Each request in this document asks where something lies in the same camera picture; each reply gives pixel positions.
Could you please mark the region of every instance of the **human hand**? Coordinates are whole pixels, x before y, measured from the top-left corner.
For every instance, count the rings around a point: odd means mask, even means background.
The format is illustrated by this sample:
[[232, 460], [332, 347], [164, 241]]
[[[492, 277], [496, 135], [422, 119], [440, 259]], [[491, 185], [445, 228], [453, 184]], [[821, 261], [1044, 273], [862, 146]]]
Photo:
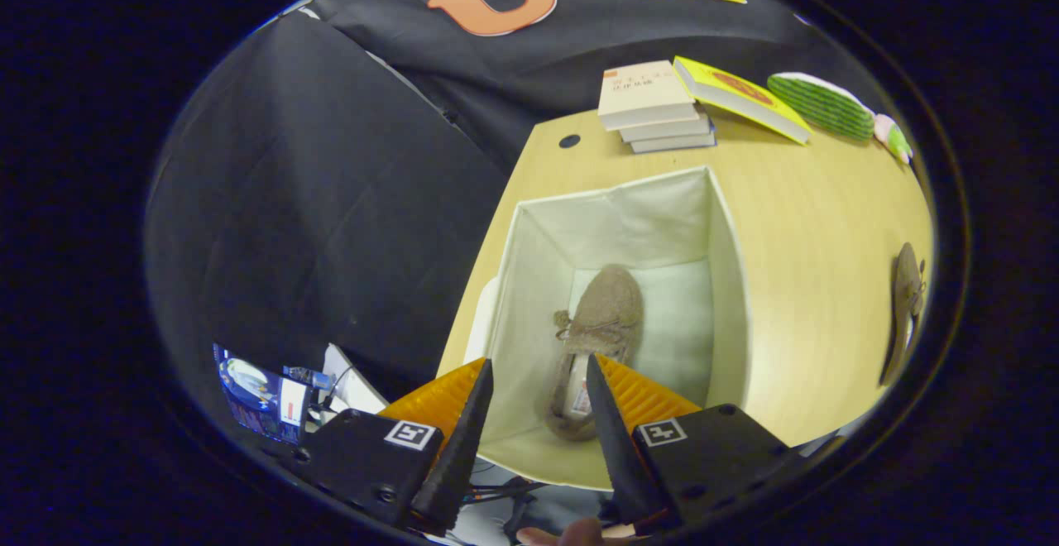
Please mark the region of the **human hand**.
[[525, 546], [621, 546], [636, 540], [635, 535], [604, 538], [599, 521], [594, 517], [577, 520], [558, 538], [535, 527], [524, 527], [515, 535]]

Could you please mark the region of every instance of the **brown object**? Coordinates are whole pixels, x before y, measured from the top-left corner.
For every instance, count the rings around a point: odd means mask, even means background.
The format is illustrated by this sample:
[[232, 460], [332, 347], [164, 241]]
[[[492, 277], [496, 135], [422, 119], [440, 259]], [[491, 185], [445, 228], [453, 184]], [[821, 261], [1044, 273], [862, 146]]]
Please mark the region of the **brown object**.
[[643, 320], [640, 286], [625, 268], [617, 266], [606, 266], [590, 281], [577, 304], [574, 320], [570, 320], [569, 311], [555, 313], [555, 324], [560, 327], [556, 338], [567, 343], [552, 380], [544, 423], [556, 436], [572, 441], [596, 436], [593, 414], [581, 419], [563, 415], [574, 359], [578, 354], [602, 353], [625, 364], [640, 345]]
[[894, 263], [894, 340], [879, 381], [883, 386], [893, 384], [912, 351], [913, 328], [923, 308], [927, 285], [922, 281], [922, 272], [926, 267], [926, 260], [921, 260], [916, 268], [916, 253], [905, 241]]

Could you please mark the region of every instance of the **orange letter u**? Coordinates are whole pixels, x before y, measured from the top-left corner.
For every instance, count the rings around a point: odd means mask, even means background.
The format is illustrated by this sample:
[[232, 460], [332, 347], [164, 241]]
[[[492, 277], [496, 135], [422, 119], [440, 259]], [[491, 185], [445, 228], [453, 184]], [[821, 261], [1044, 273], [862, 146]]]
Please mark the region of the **orange letter u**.
[[464, 31], [483, 37], [506, 35], [537, 21], [555, 10], [556, 0], [526, 0], [522, 6], [497, 12], [485, 0], [430, 0], [427, 6], [442, 8]]

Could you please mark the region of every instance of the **white book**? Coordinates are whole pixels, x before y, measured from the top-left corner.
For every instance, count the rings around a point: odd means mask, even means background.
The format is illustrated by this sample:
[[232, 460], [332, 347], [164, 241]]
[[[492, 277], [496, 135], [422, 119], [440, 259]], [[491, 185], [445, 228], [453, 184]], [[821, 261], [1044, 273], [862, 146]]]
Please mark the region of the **white book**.
[[699, 112], [699, 117], [696, 120], [682, 120], [680, 123], [642, 124], [640, 127], [622, 128], [622, 140], [624, 142], [643, 142], [643, 140], [661, 139], [661, 136], [710, 134], [714, 124], [706, 110], [701, 105], [696, 105], [695, 110]]
[[647, 153], [651, 150], [693, 149], [693, 147], [715, 146], [716, 130], [707, 134], [682, 134], [679, 136], [663, 136], [662, 139], [646, 139], [642, 142], [631, 142], [633, 153]]
[[699, 117], [695, 98], [664, 59], [605, 71], [598, 113], [607, 131]]

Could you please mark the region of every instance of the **plush toy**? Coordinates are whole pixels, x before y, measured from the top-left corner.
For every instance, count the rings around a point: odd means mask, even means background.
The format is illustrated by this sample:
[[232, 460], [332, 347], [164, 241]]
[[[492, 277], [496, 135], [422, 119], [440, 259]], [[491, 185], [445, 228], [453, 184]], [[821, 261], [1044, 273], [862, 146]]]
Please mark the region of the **plush toy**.
[[780, 101], [825, 131], [858, 142], [875, 135], [898, 161], [912, 162], [912, 146], [893, 117], [872, 112], [842, 87], [805, 72], [777, 72], [767, 84]]

